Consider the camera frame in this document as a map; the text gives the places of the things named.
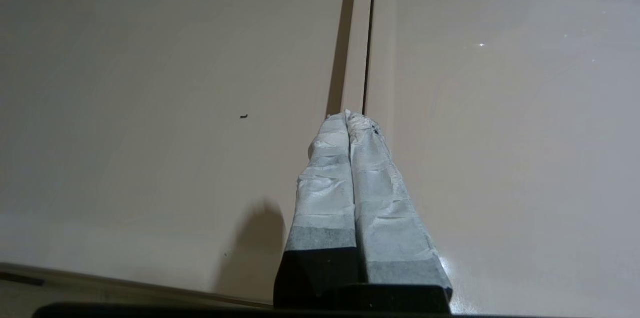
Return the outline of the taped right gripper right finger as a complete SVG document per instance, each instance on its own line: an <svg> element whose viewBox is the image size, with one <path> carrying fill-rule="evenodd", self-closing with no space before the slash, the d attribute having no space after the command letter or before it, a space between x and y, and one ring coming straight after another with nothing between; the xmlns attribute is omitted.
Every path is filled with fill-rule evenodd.
<svg viewBox="0 0 640 318"><path fill-rule="evenodd" d="M454 292L450 277L379 124L354 111L346 113L346 122L356 235L366 282L437 286L450 301Z"/></svg>

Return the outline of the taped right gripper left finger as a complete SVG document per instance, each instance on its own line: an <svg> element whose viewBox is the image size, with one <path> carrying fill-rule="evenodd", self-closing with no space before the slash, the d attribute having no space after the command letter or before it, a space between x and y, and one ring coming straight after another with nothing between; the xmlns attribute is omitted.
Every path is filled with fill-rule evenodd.
<svg viewBox="0 0 640 318"><path fill-rule="evenodd" d="M318 308L361 279L345 113L327 117L297 181L295 213L273 289L275 308Z"/></svg>

